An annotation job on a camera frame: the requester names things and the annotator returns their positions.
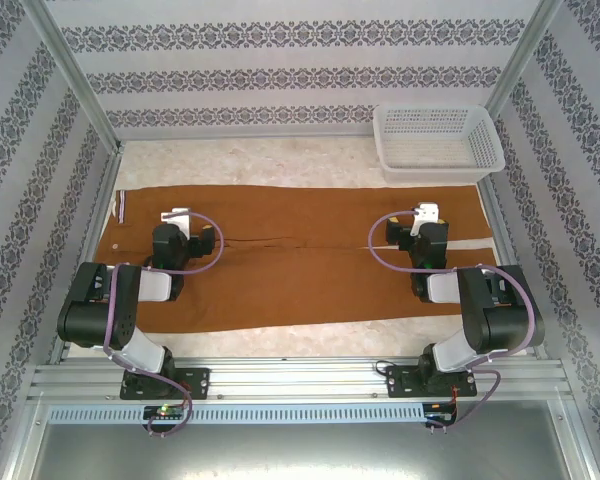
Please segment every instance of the wall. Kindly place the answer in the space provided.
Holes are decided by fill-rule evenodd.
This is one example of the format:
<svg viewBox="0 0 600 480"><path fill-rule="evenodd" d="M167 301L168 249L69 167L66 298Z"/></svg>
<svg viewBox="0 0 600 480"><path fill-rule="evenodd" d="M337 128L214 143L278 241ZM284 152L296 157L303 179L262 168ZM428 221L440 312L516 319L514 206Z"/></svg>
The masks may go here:
<svg viewBox="0 0 600 480"><path fill-rule="evenodd" d="M108 157L20 4L0 0L0 457L20 387L48 360Z"/></svg>
<svg viewBox="0 0 600 480"><path fill-rule="evenodd" d="M600 465L600 0L567 0L497 122L492 178Z"/></svg>
<svg viewBox="0 0 600 480"><path fill-rule="evenodd" d="M47 3L122 139L370 133L380 102L484 104L536 4Z"/></svg>

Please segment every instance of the purple cable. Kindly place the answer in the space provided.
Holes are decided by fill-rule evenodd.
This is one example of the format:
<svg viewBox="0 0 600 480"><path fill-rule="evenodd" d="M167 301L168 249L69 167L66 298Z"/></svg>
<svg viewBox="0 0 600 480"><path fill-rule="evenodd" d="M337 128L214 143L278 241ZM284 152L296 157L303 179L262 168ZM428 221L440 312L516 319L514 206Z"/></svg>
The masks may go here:
<svg viewBox="0 0 600 480"><path fill-rule="evenodd" d="M458 270L459 268L474 268L474 267L455 267L455 268L408 268L408 267L398 267L397 265L392 265L391 263L383 260L382 258L380 258L380 256L376 253L374 247L373 247L373 234L375 233L376 229L378 228L378 225L380 225L382 222L386 221L387 219L391 218L391 217L398 217L400 215L415 215L416 212L413 210L404 210L401 212L393 212L393 213L388 213L387 215L384 215L383 217L380 217L376 223L373 224L373 226L371 227L371 230L369 230L369 236L367 237L367 246L369 247L369 251L371 252L371 255L373 255L373 257L380 262L382 265L384 265L387 268L390 268L391 270L394 270L396 272L404 272L404 273L452 273L455 272L456 270ZM477 360L474 360L473 362L469 363L467 365L467 370L472 370L475 367L477 367L478 365L482 365L483 363L487 362L487 361L491 361L492 358L499 358L499 357L508 357L510 355L514 355L516 353L518 353L521 350L524 350L525 348L527 348L527 346L529 345L529 343L531 343L531 339L533 338L533 334L536 331L536 316L535 313L533 312L533 305L531 304L531 298L529 298L529 295L527 294L527 292L524 290L524 288L522 288L522 285L520 285L520 283L513 278L511 275L509 275L507 272L505 272L504 270L501 270L497 267L491 266L491 265L483 265L483 264L478 264L476 265L476 267L478 268L484 268L485 270L490 270L494 273L497 273L498 275L500 275L502 278L504 278L505 280L507 280L512 286L513 288L515 288L518 293L520 294L520 297L522 298L522 301L524 302L524 306L527 309L527 316L529 317L529 325L527 326L527 333L524 337L524 339L522 339L522 342L520 342L520 344L515 347L512 350L507 350L506 352L496 352L490 355L487 355L486 357L482 357L479 358ZM496 389L498 388L498 386L500 385L500 380L501 380L501 376L500 373L497 370L477 370L477 372L479 373L492 373L496 376L496 381L494 382L493 386L491 387L491 389L489 389L489 391L487 393L485 393L484 397L482 397L482 399L476 404L474 405L473 408L471 408L470 410L468 410L460 419L458 419L457 422L455 422L452 426L456 426L459 425L460 423L462 423L467 417L469 417L470 415L473 415L473 413L478 410L482 405L484 405L486 403L487 400L489 400L489 398L491 398L491 396L495 393ZM442 426L441 423L436 422L434 420L427 420L427 422L429 423L433 423L439 426Z"/></svg>
<svg viewBox="0 0 600 480"><path fill-rule="evenodd" d="M171 275L174 275L174 274L175 275L194 275L196 273L201 273L201 272L204 272L205 270L210 269L218 262L218 260L220 259L220 256L222 255L222 252L224 252L224 235L222 234L222 230L220 229L220 227L216 224L216 222L211 220L209 217L206 217L205 215L202 215L200 213L178 212L178 213L172 213L169 215L165 215L164 219L179 217L181 215L188 215L190 217L200 218L200 219L204 220L205 222L210 223L213 226L213 228L216 229L216 232L218 232L218 235L220 236L220 250L218 251L218 254L215 256L215 258L210 263L208 263L204 267L198 268L196 270L182 270L182 271L180 271L180 270L162 270L162 269L151 268L151 267L144 268L144 270L150 270L152 272L159 272L159 273L168 273ZM113 333L113 323L114 323L113 319L114 319L115 304L116 304L116 290L117 290L117 285L118 285L118 270L120 269L120 265L123 265L123 264L119 263L118 265L116 265L113 268L113 272L111 274L111 291L109 292L109 313L107 316L107 328L106 328L105 334L104 334L104 342L102 344L102 351L105 353L105 355L107 357L109 357L109 359L111 361L113 361L113 363L121 366L125 370L129 370L132 373L145 375L147 377L151 377L156 380L160 380L161 382L171 385L172 387L177 388L178 390L180 390L182 392L182 394L184 395L184 398L188 404L187 415L182 420L182 422L175 425L168 432L162 432L162 433L154 432L153 430L151 430L151 425L156 417L150 418L149 422L147 423L147 430L149 431L150 436L160 435L161 438L164 438L168 435L172 435L172 434L176 433L178 430L184 428L184 426L187 424L187 422L191 418L191 414L193 413L193 399L191 398L191 394L189 393L189 391L186 388L184 388L182 385L180 385L179 383L176 383L173 380L171 380L167 377L164 377L160 374L148 372L146 370L136 368L133 365L125 362L124 360L122 360L121 358L116 356L115 352L113 350L111 350L110 343L111 343L111 335Z"/></svg>

